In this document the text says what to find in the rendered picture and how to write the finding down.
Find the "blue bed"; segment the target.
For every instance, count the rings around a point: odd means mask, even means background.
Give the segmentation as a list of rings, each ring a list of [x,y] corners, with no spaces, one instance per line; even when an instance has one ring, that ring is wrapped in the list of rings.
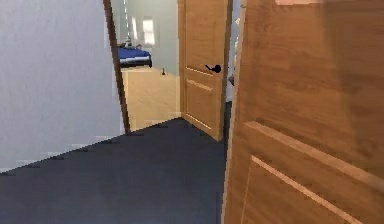
[[[122,68],[152,66],[151,54],[139,48],[119,47],[118,56]]]

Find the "brown wooden door frame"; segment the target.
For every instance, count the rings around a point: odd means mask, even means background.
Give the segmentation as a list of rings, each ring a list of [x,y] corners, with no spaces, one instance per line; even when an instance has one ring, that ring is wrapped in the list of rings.
[[[112,54],[112,61],[113,61],[114,72],[115,72],[118,99],[121,107],[123,130],[124,130],[124,134],[127,135],[130,132],[130,124],[129,124],[129,116],[128,116],[128,110],[127,110],[127,103],[125,98],[123,76],[121,73],[120,61],[118,57],[118,46],[117,46],[116,31],[115,31],[115,26],[113,21],[111,0],[103,0],[103,5],[104,5],[107,30],[108,30],[108,38],[109,38],[111,54]]]

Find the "brown wooden room door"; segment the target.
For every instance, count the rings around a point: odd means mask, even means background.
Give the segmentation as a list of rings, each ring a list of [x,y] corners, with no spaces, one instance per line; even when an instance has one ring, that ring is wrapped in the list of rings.
[[[384,0],[243,0],[221,224],[384,224]]]
[[[223,138],[233,0],[178,0],[181,115]],[[205,65],[221,66],[221,72]]]

